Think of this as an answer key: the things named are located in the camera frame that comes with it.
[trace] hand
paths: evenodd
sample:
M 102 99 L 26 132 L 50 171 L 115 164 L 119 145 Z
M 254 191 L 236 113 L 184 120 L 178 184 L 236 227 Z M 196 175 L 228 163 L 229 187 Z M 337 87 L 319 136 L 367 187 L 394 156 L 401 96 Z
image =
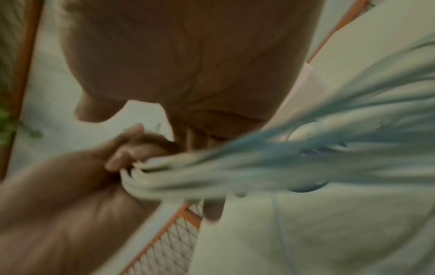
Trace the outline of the hand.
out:
M 323 0 L 57 0 L 60 39 L 83 87 L 80 120 L 128 100 L 159 103 L 184 150 L 260 129 L 305 60 Z M 223 203 L 204 204 L 218 219 Z
M 137 150 L 139 142 L 145 146 Z M 4 182 L 0 274 L 90 274 L 159 205 L 135 200 L 105 165 L 118 171 L 131 164 L 130 152 L 145 160 L 179 151 L 135 125 L 98 148 L 44 161 Z

